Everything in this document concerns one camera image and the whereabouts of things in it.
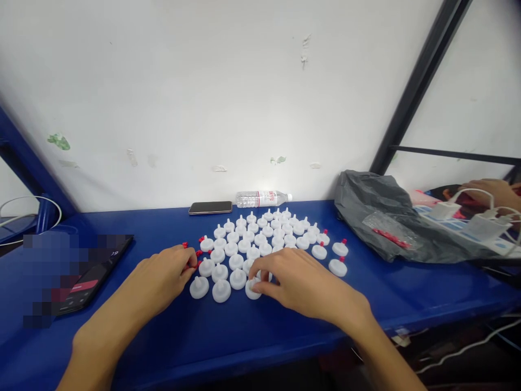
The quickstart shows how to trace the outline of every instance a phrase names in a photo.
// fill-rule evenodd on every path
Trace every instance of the power strip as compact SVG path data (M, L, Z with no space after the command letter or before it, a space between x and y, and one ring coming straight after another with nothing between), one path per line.
M424 218L425 220L429 221L430 223L437 225L449 232L452 232L458 236L461 236L462 238L465 238L467 240L470 240L474 243L479 243L485 247L488 247L493 252L499 254L499 255L505 255L510 251L510 249L513 246L512 242L506 241L501 238L496 238L488 241L482 241L478 238L471 236L469 234L466 234L462 232L462 230L467 226L467 222L464 222L462 220L456 219L456 218L449 218L444 220L439 220L436 218L433 218L429 216L432 208L425 205L413 205L412 206L418 214ZM518 246L510 255L509 258L521 258L521 247Z

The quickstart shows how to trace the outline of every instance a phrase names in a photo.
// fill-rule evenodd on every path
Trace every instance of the black smartphone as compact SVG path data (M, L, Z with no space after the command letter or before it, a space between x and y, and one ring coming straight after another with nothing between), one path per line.
M107 260L93 266L80 277L60 307L57 316L79 311L89 305L114 266L116 266L125 253L133 238L134 236L131 235L112 251Z
M216 201L210 203L193 203L189 215L212 215L214 213L231 213L231 201Z

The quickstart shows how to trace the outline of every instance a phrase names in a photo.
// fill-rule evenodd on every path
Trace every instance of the water bottle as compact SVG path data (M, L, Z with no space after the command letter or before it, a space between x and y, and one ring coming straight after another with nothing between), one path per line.
M276 190L253 191L238 192L236 203L237 207L279 206L292 200L293 196L291 194L284 194Z

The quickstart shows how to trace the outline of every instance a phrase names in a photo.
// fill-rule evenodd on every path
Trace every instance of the person's hand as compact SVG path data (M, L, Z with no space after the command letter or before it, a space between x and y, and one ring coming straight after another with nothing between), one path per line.
M485 190L494 196L494 206L507 206L516 210L521 209L521 198L514 193L514 189L518 188L518 185L510 186L508 182L499 179L481 179L481 180L472 180L468 183L461 185L458 190L463 190L467 188L477 188L481 190ZM489 206L490 198L485 193L475 192L475 191L467 191L465 192L471 198L479 202L483 206ZM509 214L511 212L507 211L499 211L503 214Z
M179 296L196 265L195 250L181 245L143 259L81 327L75 339L81 340L82 345L89 343L85 341L92 343L94 339L102 344L116 339L116 344L122 340L121 344L126 347L127 339L131 340Z
M369 302L360 292L333 275L304 250L284 248L255 260L249 279L259 270L261 282L252 287L309 318L323 319L356 339L374 323ZM277 284L268 282L269 272Z

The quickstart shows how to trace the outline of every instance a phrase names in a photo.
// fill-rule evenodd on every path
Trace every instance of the white wall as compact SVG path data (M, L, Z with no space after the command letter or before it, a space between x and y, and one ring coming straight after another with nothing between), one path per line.
M0 102L82 211L322 199L369 168L441 2L6 0Z
M0 157L0 205L13 198L23 196L32 196L32 194ZM35 198L15 200L2 208L2 217L36 214L38 206L39 203Z
M474 0L402 145L521 157L521 3ZM427 190L512 167L398 152L387 174Z

